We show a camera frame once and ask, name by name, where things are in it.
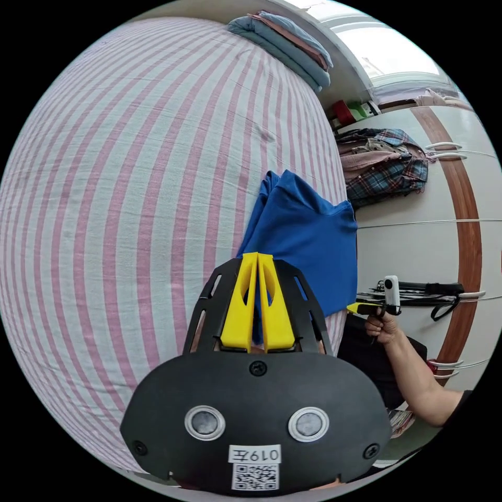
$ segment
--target pink striped bedsheet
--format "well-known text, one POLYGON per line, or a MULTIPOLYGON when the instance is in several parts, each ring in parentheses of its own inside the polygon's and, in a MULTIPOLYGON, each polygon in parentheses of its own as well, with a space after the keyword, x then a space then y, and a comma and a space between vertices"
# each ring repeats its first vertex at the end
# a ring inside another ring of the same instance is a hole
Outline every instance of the pink striped bedsheet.
MULTIPOLYGON (((123 25, 43 95, 0 187, 0 310, 28 381, 98 459, 141 472, 119 432, 138 382, 180 354, 268 170, 346 199, 307 84, 221 24, 123 25)), ((345 312, 327 320, 335 350, 345 312)))

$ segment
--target white cabinet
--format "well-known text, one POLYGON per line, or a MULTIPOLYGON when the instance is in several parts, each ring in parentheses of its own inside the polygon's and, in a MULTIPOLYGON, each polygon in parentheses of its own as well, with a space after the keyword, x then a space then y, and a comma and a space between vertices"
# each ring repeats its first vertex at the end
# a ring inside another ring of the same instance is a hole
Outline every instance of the white cabinet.
POLYGON ((448 380, 444 388, 453 391, 473 390, 479 382, 487 366, 488 362, 484 362, 483 364, 477 364, 476 366, 471 366, 469 368, 461 368, 458 374, 452 376, 448 380))
POLYGON ((430 109, 441 121, 452 142, 461 146, 460 150, 497 157, 485 128, 474 112, 449 106, 431 106, 430 109))
POLYGON ((477 303, 474 321, 459 360, 474 364, 489 359, 497 345, 502 328, 502 298, 477 303))
MULTIPOLYGON (((453 156, 440 157, 429 165, 423 193, 411 193, 357 211, 358 291, 369 291, 391 274, 406 282, 457 282, 459 253, 463 253, 463 263, 465 254, 471 253, 465 234, 459 246, 458 228, 472 224, 404 223, 476 218, 476 212, 482 220, 502 219, 502 168, 476 114, 453 107, 408 108, 365 119, 341 132, 359 128, 402 129, 429 153, 441 153, 440 146, 431 145, 444 141, 458 146, 451 152, 453 156), (471 191, 475 208, 472 198, 469 202, 471 191)), ((480 290, 486 291, 486 300, 478 302, 473 319, 467 304, 462 303, 455 311, 463 326, 471 329, 459 357, 462 366, 468 367, 460 368, 447 382, 450 389, 472 389, 476 385, 487 365, 482 361, 491 357, 502 327, 502 299, 489 300, 502 295, 502 222, 481 221, 479 227, 480 290)), ((473 241, 472 254, 475 253, 478 250, 473 241)), ((451 314, 434 322, 431 310, 431 307, 404 307, 399 322, 409 336, 427 346, 428 357, 435 358, 445 341, 451 314)), ((448 334, 450 347, 455 345, 450 340, 452 335, 448 334)))
MULTIPOLYGON (((469 176, 476 207, 481 219, 502 219, 502 167, 496 158, 460 152, 466 158, 462 164, 469 176)), ((436 162, 431 169, 441 169, 436 162)), ((502 223, 498 232, 502 234, 502 223)))

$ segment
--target wall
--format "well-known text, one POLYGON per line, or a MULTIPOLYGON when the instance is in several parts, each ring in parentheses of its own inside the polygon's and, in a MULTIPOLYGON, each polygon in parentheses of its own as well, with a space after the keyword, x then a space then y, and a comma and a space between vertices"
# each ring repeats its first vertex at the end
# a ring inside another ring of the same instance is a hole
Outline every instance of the wall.
POLYGON ((334 42, 328 38, 329 30, 319 26, 312 16, 293 6, 288 6, 282 0, 218 0, 217 2, 177 0, 149 10, 135 17, 132 21, 153 17, 183 16, 209 19, 227 24, 236 17, 242 17, 259 10, 269 10, 275 14, 289 17, 307 33, 315 37, 329 52, 334 65, 329 72, 331 85, 318 94, 319 101, 324 109, 341 99, 363 102, 370 99, 366 85, 355 69, 359 68, 359 72, 364 73, 357 60, 345 56, 334 42))

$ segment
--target window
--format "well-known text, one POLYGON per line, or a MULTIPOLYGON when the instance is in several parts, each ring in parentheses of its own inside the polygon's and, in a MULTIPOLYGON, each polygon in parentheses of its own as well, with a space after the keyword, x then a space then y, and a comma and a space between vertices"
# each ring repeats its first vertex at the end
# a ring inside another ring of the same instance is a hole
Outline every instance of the window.
POLYGON ((342 42, 356 56, 374 82, 384 84, 398 79, 441 79, 434 61, 413 42, 396 30, 367 27, 338 33, 342 42))
POLYGON ((367 85, 374 98, 399 94, 406 87, 415 93, 433 87, 456 95, 455 85, 422 49, 377 19, 332 0, 283 1, 312 16, 333 34, 339 50, 359 63, 361 68, 356 70, 364 81, 371 82, 367 85))

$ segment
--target screw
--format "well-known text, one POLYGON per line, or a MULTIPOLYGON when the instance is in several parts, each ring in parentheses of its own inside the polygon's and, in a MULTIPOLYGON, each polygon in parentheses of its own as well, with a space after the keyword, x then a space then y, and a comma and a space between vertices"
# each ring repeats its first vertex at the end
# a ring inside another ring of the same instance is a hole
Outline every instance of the screw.
POLYGON ((132 446, 136 454, 140 457, 143 457, 148 453, 147 447, 141 441, 135 441, 132 446))
POLYGON ((255 377, 262 377, 267 372, 267 365, 263 361, 253 361, 249 365, 249 371, 255 377))
POLYGON ((366 459, 366 460, 369 460, 369 459, 372 459, 378 452, 380 451, 380 446, 376 443, 373 443, 371 445, 369 445, 364 453, 362 454, 362 456, 366 459))

